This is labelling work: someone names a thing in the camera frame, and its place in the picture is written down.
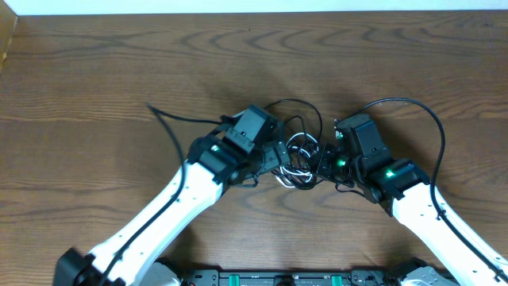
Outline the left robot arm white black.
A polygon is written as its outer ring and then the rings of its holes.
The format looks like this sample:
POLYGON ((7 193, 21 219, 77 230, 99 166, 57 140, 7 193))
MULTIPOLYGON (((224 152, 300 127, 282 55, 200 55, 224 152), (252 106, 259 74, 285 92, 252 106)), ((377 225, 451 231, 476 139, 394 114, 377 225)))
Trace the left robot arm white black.
POLYGON ((54 285, 138 285, 160 254, 232 186, 256 187, 261 175, 289 163, 285 125, 251 105, 221 116, 213 130, 177 152, 168 185, 115 235, 82 255, 70 248, 56 262, 54 285))

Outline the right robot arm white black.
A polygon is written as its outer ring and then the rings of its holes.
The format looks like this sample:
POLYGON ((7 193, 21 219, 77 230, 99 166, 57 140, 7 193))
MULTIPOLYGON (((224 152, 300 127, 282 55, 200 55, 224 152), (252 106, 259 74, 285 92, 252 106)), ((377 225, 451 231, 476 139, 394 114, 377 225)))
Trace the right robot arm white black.
POLYGON ((460 285, 505 285, 507 260, 446 202, 411 159, 395 159, 366 114, 334 122, 336 145, 326 144, 315 174, 354 187, 363 197, 414 233, 460 285))

